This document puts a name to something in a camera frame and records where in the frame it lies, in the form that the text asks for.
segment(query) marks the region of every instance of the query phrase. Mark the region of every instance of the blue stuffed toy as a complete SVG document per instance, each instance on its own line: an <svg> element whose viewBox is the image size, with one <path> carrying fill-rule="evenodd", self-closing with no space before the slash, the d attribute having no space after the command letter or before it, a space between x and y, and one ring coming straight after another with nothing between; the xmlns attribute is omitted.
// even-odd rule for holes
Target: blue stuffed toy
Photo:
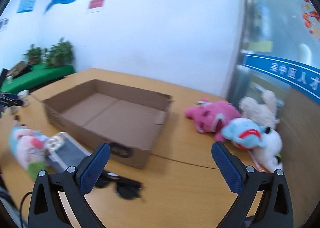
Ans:
<svg viewBox="0 0 320 228"><path fill-rule="evenodd" d="M265 127L258 126L252 120L238 118L233 119L221 130L221 135L230 140L236 147L242 150L249 150L254 147L265 147L261 134Z"/></svg>

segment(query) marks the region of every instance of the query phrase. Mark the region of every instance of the plush toy with red mouth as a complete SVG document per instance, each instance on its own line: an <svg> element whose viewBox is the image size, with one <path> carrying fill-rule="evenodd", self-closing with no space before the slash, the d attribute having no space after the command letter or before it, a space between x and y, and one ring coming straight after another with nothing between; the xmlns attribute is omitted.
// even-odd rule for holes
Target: plush toy with red mouth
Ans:
<svg viewBox="0 0 320 228"><path fill-rule="evenodd" d="M216 132L214 139L224 141L220 131L232 119L241 117L239 111L231 103L222 100L212 103L208 99L201 99L198 104L186 109L185 116L194 120L199 133Z"/></svg>
<svg viewBox="0 0 320 228"><path fill-rule="evenodd" d="M19 116L15 116L9 136L9 147L18 163L35 180L39 171L46 169L44 142L34 136L34 131L21 125Z"/></svg>
<svg viewBox="0 0 320 228"><path fill-rule="evenodd" d="M231 120L229 125L221 130L221 134L236 147L242 150L249 150L267 145L265 139L262 138L265 130L265 127L258 126L252 120L241 118Z"/></svg>

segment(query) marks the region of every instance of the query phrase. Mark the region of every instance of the table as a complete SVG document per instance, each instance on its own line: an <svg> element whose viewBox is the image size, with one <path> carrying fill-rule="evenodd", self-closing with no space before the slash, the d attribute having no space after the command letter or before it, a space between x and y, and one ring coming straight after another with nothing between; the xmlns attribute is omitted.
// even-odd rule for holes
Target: table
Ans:
<svg viewBox="0 0 320 228"><path fill-rule="evenodd" d="M94 188L85 195L93 211L106 227L216 227L231 207L236 195L231 193L211 158L213 136L198 134L191 120L183 116L185 108L199 98L212 101L218 97L174 84L138 76L89 69L72 74L47 85L30 97L30 105L20 108L21 123L52 136L59 132L46 119L42 100L91 79L101 79L129 86L159 91L173 96L171 113L159 137L153 155L144 170L135 169L110 160L106 169L143 182L142 199L127 201L115 193L114 184L103 189ZM5 113L0 121L0 166L3 178L14 202L32 191L34 181L19 166L8 147L8 134L13 116ZM245 164L252 165L250 157L230 145L227 147ZM257 209L261 193L249 212ZM74 227L79 227L65 195L63 205ZM30 198L25 201L23 215L28 216Z"/></svg>
<svg viewBox="0 0 320 228"><path fill-rule="evenodd" d="M36 64L32 66L31 72L13 79L12 83L5 81L1 91L17 94L20 91L32 90L37 86L60 79L74 72L72 65L47 68L46 64Z"/></svg>

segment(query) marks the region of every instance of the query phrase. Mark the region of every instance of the green plush leg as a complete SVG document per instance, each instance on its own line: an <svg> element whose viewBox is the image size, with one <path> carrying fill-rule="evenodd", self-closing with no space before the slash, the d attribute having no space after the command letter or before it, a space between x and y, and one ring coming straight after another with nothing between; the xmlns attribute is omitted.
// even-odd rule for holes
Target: green plush leg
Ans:
<svg viewBox="0 0 320 228"><path fill-rule="evenodd" d="M46 169L46 165L42 161L33 162L28 165L28 173L34 180L36 180L38 173L44 169Z"/></svg>

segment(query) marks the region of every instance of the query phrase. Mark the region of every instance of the pink stuffed toy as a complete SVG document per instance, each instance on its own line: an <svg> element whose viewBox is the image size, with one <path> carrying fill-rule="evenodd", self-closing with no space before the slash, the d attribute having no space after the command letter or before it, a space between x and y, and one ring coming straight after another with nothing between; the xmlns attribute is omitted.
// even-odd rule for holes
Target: pink stuffed toy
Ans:
<svg viewBox="0 0 320 228"><path fill-rule="evenodd" d="M36 179L40 170L46 168L44 142L35 137L34 132L27 126L20 125L17 115L10 132L9 146L19 164L33 179Z"/></svg>
<svg viewBox="0 0 320 228"><path fill-rule="evenodd" d="M241 118L239 111L226 101L209 102L208 99L201 99L198 106L185 110L185 116L192 118L199 133L216 132L214 139L224 141L221 136L221 129L227 126L235 118Z"/></svg>

